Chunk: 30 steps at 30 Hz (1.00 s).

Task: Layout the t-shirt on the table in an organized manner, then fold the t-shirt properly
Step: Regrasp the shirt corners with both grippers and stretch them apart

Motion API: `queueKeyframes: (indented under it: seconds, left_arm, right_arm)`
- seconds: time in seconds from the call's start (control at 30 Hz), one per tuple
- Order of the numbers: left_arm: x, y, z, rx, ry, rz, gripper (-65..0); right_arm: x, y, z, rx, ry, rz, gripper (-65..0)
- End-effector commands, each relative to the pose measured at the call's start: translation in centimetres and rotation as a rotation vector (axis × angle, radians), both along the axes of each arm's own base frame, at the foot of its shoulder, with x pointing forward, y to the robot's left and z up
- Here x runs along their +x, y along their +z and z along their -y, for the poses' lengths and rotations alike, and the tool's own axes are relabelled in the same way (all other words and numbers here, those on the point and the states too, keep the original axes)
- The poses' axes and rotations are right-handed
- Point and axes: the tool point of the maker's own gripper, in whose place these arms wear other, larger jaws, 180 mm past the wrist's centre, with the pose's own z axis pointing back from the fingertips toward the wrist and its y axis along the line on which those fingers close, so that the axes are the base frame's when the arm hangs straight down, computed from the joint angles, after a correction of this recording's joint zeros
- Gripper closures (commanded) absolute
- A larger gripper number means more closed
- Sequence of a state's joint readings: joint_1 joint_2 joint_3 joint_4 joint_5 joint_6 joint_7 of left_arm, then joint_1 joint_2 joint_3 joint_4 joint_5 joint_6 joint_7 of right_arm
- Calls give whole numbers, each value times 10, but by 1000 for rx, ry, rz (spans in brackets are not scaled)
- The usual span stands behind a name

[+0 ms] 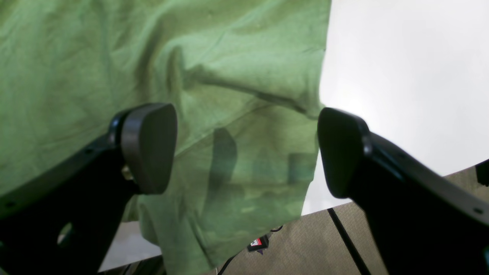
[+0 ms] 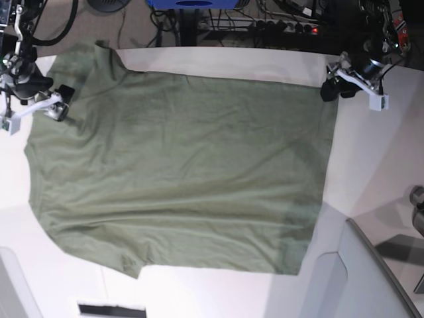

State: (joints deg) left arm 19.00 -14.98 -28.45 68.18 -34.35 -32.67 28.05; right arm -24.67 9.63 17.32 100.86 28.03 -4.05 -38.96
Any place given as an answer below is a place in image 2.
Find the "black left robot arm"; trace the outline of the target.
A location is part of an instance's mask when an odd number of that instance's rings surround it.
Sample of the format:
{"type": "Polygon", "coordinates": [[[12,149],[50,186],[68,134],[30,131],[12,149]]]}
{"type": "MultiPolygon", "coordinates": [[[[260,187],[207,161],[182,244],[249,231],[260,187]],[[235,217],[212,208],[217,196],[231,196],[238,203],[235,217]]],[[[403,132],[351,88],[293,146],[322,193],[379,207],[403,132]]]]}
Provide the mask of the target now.
{"type": "Polygon", "coordinates": [[[338,60],[326,66],[323,101],[351,98],[359,91],[384,96],[390,56],[402,55],[389,1],[328,1],[325,18],[341,44],[338,60]]]}

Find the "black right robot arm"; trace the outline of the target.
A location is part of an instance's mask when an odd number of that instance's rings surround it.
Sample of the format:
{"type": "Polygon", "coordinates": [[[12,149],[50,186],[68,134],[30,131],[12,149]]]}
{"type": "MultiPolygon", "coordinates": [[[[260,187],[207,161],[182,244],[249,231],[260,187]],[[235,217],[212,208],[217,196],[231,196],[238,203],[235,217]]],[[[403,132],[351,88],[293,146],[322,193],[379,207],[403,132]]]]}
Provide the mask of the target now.
{"type": "Polygon", "coordinates": [[[53,83],[38,69],[33,44],[45,4],[46,1],[1,2],[1,90],[23,103],[48,91],[53,83]]]}

